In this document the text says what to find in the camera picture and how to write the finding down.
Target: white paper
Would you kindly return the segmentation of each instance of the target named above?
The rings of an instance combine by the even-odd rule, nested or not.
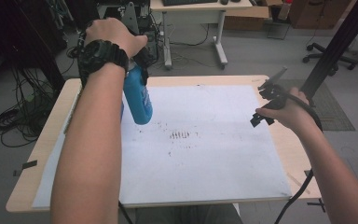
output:
[[[251,86],[148,88],[153,117],[136,125],[124,98],[120,200],[132,206],[287,199],[291,196]],[[49,207],[58,142],[34,207]]]

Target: wheel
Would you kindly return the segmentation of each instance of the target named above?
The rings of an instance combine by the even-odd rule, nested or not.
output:
[[[353,68],[356,66],[356,64],[351,63],[351,65],[348,66],[348,70],[353,70]]]
[[[312,45],[308,45],[308,46],[307,46],[307,51],[311,51],[311,50],[313,50],[313,46],[312,46]]]
[[[303,63],[308,63],[310,61],[310,57],[304,57],[303,58]]]
[[[330,76],[330,77],[332,77],[333,75],[335,75],[336,74],[336,70],[334,70],[334,69],[332,69],[329,73],[328,73],[328,75]]]

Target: black tool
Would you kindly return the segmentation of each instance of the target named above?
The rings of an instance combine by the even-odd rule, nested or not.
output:
[[[268,109],[282,109],[284,105],[286,104],[286,96],[282,95],[281,92],[284,91],[284,89],[276,85],[276,81],[283,76],[284,72],[286,72],[287,67],[284,67],[280,72],[278,72],[276,75],[271,77],[270,79],[266,80],[266,82],[258,87],[260,90],[260,95],[263,97],[263,99],[269,100],[269,102],[263,106],[263,108]],[[252,125],[255,127],[257,126],[261,120],[265,119],[268,125],[271,125],[274,123],[274,119],[267,118],[264,116],[261,116],[257,113],[253,114],[253,118],[251,119]]]

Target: table leg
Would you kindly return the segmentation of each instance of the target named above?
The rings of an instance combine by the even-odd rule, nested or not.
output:
[[[226,64],[228,64],[226,54],[223,51],[222,43],[220,42],[223,33],[223,25],[225,23],[225,10],[221,10],[219,12],[219,23],[217,25],[217,36],[213,37],[214,45],[216,46],[217,54],[219,55],[220,63],[222,64],[222,68],[224,69]]]
[[[162,30],[164,32],[164,41],[163,41],[163,49],[164,49],[164,62],[165,62],[165,67],[167,69],[172,69],[172,60],[171,60],[171,49],[170,49],[170,39],[167,35],[167,22],[166,21],[166,16],[167,16],[167,12],[162,12]]]

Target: forearm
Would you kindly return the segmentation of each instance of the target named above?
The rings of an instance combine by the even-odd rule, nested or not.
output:
[[[358,223],[358,180],[316,125],[297,131],[332,223]]]
[[[57,167],[53,223],[117,222],[123,82],[124,69],[112,63],[89,76]]]

